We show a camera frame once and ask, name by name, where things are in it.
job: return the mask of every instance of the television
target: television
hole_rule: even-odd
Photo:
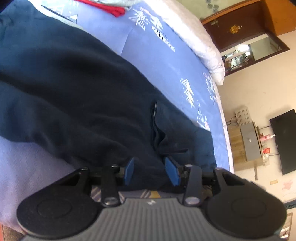
[[[270,119],[283,174],[296,170],[296,113],[290,110]]]

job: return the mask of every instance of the red garment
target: red garment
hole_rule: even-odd
[[[126,10],[123,7],[114,7],[114,6],[108,6],[108,5],[104,5],[104,4],[100,4],[100,3],[96,3],[90,0],[75,0],[78,2],[83,2],[85,4],[103,9],[104,11],[111,13],[112,15],[114,15],[115,17],[119,17],[122,16],[126,13]]]

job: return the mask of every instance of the brown door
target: brown door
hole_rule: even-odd
[[[220,52],[259,36],[265,33],[261,1],[227,13],[204,27]]]

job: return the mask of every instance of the pink bottle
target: pink bottle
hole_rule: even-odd
[[[268,134],[266,136],[260,137],[260,141],[267,141],[267,140],[269,140],[269,139],[271,139],[271,138],[273,138],[275,136],[276,136],[276,134],[273,134],[273,135]]]

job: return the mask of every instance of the purple fabric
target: purple fabric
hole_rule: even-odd
[[[20,202],[74,168],[34,143],[15,143],[0,137],[0,223],[19,232]]]

